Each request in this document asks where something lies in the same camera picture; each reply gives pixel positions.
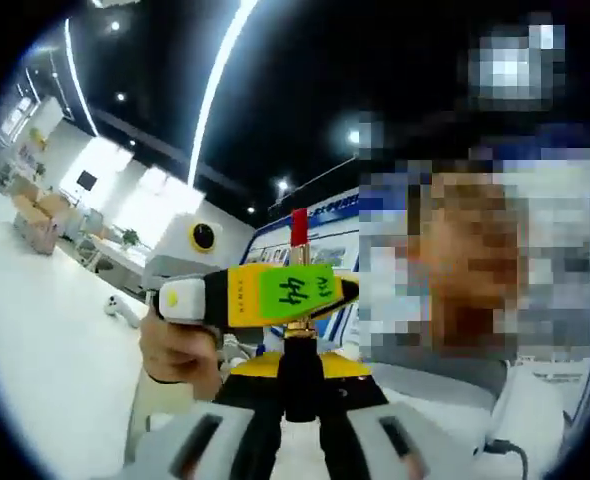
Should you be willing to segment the person's right hand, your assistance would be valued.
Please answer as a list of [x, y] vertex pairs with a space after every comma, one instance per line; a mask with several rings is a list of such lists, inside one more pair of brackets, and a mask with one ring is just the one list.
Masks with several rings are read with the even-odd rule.
[[207, 330], [162, 320], [150, 307], [140, 324], [143, 368], [162, 384], [189, 384], [193, 397], [211, 401], [222, 386], [218, 351]]

